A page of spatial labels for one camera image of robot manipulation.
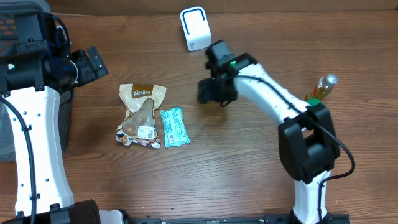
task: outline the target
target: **clear plastic bottle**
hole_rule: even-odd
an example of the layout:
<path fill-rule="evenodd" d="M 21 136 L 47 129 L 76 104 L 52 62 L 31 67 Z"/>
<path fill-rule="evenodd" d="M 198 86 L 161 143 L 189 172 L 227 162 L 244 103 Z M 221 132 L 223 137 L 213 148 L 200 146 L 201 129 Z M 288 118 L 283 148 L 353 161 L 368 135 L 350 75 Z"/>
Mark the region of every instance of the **clear plastic bottle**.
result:
<path fill-rule="evenodd" d="M 309 100 L 311 98 L 323 100 L 324 97 L 326 97 L 337 84 L 337 81 L 337 76 L 334 74 L 329 74 L 325 77 L 322 77 L 313 91 L 310 91 L 305 95 L 304 100 Z"/>

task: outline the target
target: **snack package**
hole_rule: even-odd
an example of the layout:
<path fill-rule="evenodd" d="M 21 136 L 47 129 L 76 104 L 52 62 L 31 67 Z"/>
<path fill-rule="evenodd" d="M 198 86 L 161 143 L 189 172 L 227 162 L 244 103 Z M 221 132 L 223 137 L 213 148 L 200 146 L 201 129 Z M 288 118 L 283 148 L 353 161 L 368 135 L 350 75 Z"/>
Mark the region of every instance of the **snack package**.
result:
<path fill-rule="evenodd" d="M 123 84 L 119 96 L 127 108 L 124 121 L 116 130 L 116 140 L 125 146 L 131 143 L 160 149 L 154 111 L 162 104 L 166 87 Z"/>
<path fill-rule="evenodd" d="M 181 108 L 173 108 L 167 111 L 161 110 L 160 115 L 162 116 L 166 148 L 191 143 L 185 129 Z"/>

